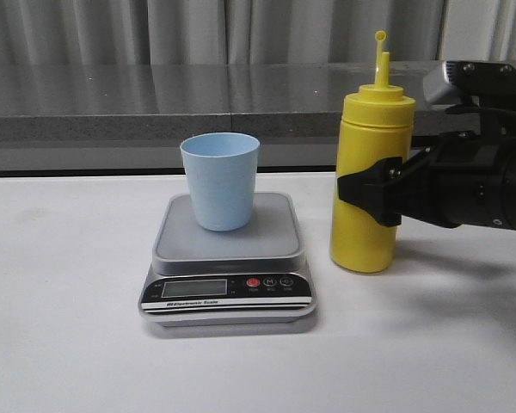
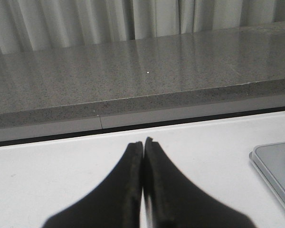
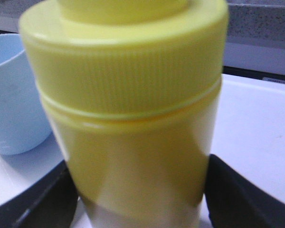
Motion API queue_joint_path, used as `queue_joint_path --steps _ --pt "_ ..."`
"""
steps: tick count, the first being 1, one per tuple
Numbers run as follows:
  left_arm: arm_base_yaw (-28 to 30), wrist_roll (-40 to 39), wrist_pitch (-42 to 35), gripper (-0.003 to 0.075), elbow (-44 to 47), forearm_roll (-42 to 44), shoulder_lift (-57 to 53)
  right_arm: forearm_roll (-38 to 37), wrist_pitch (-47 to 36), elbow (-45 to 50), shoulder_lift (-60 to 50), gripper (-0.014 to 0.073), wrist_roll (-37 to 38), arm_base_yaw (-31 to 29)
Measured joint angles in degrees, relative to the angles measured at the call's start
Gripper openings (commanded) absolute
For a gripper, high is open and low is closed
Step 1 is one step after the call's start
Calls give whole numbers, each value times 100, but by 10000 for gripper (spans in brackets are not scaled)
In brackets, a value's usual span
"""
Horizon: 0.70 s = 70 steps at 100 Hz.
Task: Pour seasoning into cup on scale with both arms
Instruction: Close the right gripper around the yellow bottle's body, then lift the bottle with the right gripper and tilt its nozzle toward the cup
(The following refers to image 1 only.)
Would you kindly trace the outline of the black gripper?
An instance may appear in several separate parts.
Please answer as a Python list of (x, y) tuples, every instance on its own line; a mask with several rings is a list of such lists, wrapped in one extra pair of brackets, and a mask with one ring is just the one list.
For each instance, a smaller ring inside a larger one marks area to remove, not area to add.
[[(516, 109), (476, 108), (478, 134), (449, 133), (401, 169), (399, 213), (455, 228), (486, 226), (516, 231)], [(401, 224), (385, 189), (402, 166), (386, 157), (366, 170), (336, 179), (338, 199), (379, 225)]]

